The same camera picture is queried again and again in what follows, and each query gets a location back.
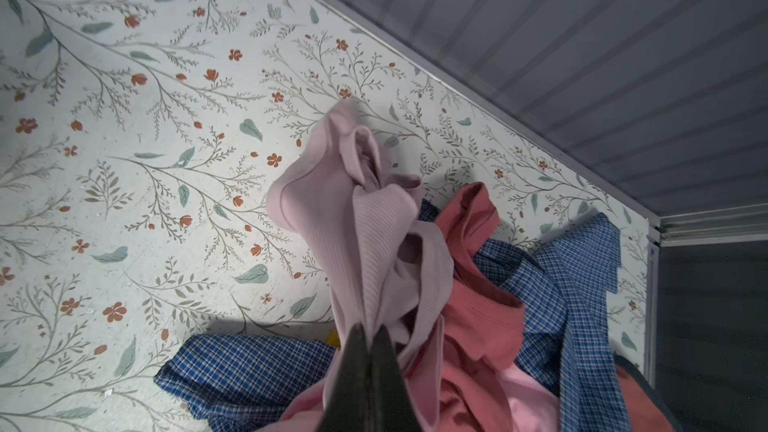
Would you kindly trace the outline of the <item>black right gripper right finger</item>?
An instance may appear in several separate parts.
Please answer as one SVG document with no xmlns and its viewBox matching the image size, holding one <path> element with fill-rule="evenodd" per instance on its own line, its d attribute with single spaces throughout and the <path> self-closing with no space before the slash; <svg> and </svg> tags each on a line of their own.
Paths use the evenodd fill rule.
<svg viewBox="0 0 768 432">
<path fill-rule="evenodd" d="M 388 330 L 376 333 L 370 351 L 370 430 L 421 431 Z"/>
</svg>

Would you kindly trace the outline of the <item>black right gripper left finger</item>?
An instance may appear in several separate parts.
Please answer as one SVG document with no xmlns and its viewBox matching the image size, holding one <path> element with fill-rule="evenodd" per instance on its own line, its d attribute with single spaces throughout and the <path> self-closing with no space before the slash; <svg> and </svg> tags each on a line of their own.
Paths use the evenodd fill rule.
<svg viewBox="0 0 768 432">
<path fill-rule="evenodd" d="M 316 430 L 367 431 L 369 392 L 370 351 L 363 326 L 356 324 L 344 344 L 331 396 Z"/>
</svg>

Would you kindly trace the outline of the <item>light pink ribbed garment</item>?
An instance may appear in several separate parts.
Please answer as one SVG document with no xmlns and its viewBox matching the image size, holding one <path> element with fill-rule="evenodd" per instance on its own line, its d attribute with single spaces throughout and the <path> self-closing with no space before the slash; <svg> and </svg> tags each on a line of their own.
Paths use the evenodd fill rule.
<svg viewBox="0 0 768 432">
<path fill-rule="evenodd" d="M 272 184 L 266 209 L 298 234 L 326 273 L 343 346 L 355 326 L 371 341 L 386 329 L 423 431 L 440 422 L 442 309 L 453 288 L 453 260 L 442 233 L 418 215 L 418 177 L 391 172 L 373 132 L 350 100 L 313 127 L 301 156 Z"/>
</svg>

